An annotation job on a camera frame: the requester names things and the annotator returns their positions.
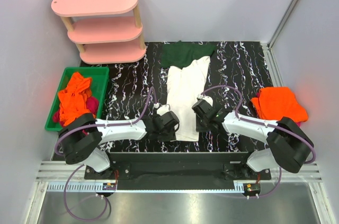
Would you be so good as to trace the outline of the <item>white and green t-shirt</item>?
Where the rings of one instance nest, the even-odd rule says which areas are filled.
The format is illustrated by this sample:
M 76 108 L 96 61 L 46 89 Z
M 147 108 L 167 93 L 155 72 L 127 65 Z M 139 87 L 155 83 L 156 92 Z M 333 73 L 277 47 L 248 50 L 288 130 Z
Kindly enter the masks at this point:
M 167 101 L 177 115 L 180 125 L 176 140 L 196 142 L 196 116 L 192 106 L 204 90 L 210 58 L 216 52 L 213 44 L 175 42 L 164 44 L 160 57 L 162 68 L 168 69 Z

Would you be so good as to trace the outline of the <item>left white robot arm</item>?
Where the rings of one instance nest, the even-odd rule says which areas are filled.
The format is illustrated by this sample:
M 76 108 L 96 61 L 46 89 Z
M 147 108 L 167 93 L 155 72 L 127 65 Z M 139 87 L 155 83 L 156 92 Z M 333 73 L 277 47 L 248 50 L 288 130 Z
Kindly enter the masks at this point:
M 111 167 L 111 161 L 99 149 L 100 144 L 143 139 L 173 141 L 179 127 L 180 121 L 173 111 L 114 122 L 86 113 L 58 132 L 55 153 L 64 156 L 68 165 L 81 163 L 101 173 Z

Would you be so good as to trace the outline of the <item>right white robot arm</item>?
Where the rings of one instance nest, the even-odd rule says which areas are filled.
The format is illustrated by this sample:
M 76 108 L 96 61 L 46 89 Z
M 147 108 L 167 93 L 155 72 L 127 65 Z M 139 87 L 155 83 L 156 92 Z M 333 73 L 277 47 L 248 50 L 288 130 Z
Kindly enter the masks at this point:
M 243 135 L 268 145 L 268 149 L 252 152 L 246 165 L 255 172 L 280 167 L 298 173 L 309 155 L 315 157 L 314 144 L 290 118 L 262 120 L 239 114 L 236 110 L 216 108 L 206 100 L 198 100 L 192 110 L 200 124 L 218 133 Z

